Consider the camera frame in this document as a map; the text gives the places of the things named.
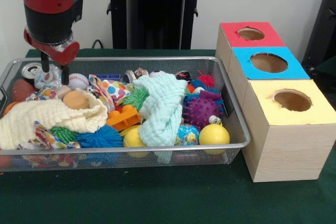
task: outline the yellow box top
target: yellow box top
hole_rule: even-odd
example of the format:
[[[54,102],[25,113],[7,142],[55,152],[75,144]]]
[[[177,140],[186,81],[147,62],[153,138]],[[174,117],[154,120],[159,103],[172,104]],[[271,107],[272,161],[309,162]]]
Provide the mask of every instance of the yellow box top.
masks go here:
[[[336,111],[313,80],[261,80],[249,83],[270,125],[336,123]]]

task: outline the white wall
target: white wall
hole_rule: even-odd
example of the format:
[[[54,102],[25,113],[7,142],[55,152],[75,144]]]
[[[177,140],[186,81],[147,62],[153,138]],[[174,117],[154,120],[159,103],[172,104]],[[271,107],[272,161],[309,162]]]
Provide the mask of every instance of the white wall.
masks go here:
[[[101,39],[112,46],[110,0],[84,0],[83,19],[73,27],[82,48]],[[269,21],[292,52],[302,59],[321,0],[198,0],[192,48],[214,49],[220,22]],[[22,0],[0,0],[0,61],[25,56],[25,16]],[[0,63],[0,72],[6,64]]]

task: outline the metal mesh tray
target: metal mesh tray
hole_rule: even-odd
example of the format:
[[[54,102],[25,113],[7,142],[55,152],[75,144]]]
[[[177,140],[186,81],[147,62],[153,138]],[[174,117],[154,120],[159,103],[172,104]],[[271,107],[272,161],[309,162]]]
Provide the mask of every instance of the metal mesh tray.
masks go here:
[[[24,65],[40,61],[39,58],[20,59],[11,62],[0,78],[1,115],[10,104],[10,90],[15,80],[22,78]],[[227,115],[223,125],[227,128],[231,143],[226,145],[136,147],[136,148],[88,148],[72,150],[15,150],[0,151],[0,170],[3,172],[57,169],[125,168],[177,165],[230,164],[241,148],[250,142],[250,135],[231,83],[220,60],[214,57],[113,57],[77,58],[70,64],[70,73],[123,74],[138,67],[149,72],[163,70],[176,73],[197,71],[210,74],[215,79],[215,89],[222,92]],[[134,156],[149,152],[144,158]]]

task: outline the wooden box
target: wooden box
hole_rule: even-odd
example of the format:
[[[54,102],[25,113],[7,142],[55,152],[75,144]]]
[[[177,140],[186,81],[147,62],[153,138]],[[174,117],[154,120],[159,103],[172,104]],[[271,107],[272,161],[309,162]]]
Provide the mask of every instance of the wooden box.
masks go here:
[[[229,70],[234,47],[284,47],[279,35],[268,22],[221,23],[216,57]]]
[[[310,79],[287,47],[233,48],[228,76],[240,106],[248,80]]]
[[[336,139],[336,112],[313,80],[249,81],[243,114],[254,182],[319,177]]]

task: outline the yellow rubber ball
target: yellow rubber ball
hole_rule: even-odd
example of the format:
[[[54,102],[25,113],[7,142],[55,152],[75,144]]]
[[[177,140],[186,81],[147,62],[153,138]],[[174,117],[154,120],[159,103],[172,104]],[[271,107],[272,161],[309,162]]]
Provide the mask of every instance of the yellow rubber ball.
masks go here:
[[[124,147],[146,147],[139,135],[139,125],[128,130],[124,137]],[[146,157],[149,152],[128,152],[128,155],[135,158]]]
[[[205,126],[199,134],[200,144],[229,144],[230,135],[227,130],[219,124]]]

